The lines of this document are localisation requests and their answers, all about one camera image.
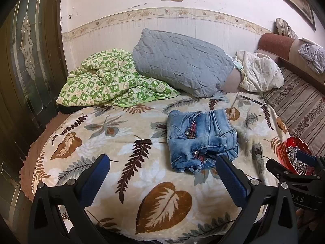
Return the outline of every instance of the gray quilted pillowcase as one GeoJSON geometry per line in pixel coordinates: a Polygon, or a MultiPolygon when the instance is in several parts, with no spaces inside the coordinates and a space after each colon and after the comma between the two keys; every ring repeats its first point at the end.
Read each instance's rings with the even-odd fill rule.
{"type": "Polygon", "coordinates": [[[225,52],[196,38],[148,28],[133,50],[138,73],[195,97],[222,99],[220,87],[234,64],[225,52]]]}

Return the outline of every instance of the gray cloth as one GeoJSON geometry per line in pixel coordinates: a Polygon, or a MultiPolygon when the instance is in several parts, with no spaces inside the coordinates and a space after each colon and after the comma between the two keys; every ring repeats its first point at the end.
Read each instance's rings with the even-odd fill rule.
{"type": "Polygon", "coordinates": [[[325,71],[325,50],[314,44],[303,44],[298,50],[308,67],[320,74],[325,71]]]}
{"type": "Polygon", "coordinates": [[[225,52],[208,42],[148,28],[133,50],[138,73],[167,82],[195,97],[227,101],[218,89],[234,63],[225,52]]]}

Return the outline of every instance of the wallpaper border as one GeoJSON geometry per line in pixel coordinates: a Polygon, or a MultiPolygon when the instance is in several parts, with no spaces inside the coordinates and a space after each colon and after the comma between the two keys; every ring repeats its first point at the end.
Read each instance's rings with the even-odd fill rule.
{"type": "Polygon", "coordinates": [[[126,11],[123,13],[113,14],[101,19],[94,20],[69,32],[63,32],[62,39],[63,41],[69,41],[103,27],[112,26],[124,22],[153,18],[204,19],[207,21],[219,22],[240,27],[259,35],[272,33],[272,31],[257,24],[220,12],[184,7],[156,7],[126,11]]]}

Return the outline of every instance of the silver bolt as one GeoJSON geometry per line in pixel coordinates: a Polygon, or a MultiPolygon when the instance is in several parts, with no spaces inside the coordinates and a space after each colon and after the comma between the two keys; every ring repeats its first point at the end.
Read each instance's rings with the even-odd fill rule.
{"type": "Polygon", "coordinates": [[[259,180],[257,180],[257,179],[251,179],[251,184],[252,184],[252,185],[259,185],[260,182],[259,182],[259,180]]]}
{"type": "Polygon", "coordinates": [[[43,182],[40,182],[38,185],[37,185],[37,188],[38,189],[42,189],[44,187],[45,183],[43,182]]]}
{"type": "Polygon", "coordinates": [[[288,188],[288,185],[287,185],[286,182],[282,182],[282,183],[281,183],[281,187],[282,187],[283,189],[287,189],[287,188],[288,188]]]}
{"type": "Polygon", "coordinates": [[[76,183],[76,179],[67,180],[67,185],[74,185],[76,183]]]}

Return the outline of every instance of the jeans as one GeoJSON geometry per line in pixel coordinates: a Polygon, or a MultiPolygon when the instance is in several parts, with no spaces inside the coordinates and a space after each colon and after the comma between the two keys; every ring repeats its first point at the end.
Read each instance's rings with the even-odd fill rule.
{"type": "Polygon", "coordinates": [[[230,126],[225,109],[211,112],[173,110],[167,120],[167,143],[172,168],[196,174],[215,166],[216,157],[238,157],[237,132],[230,126]]]}

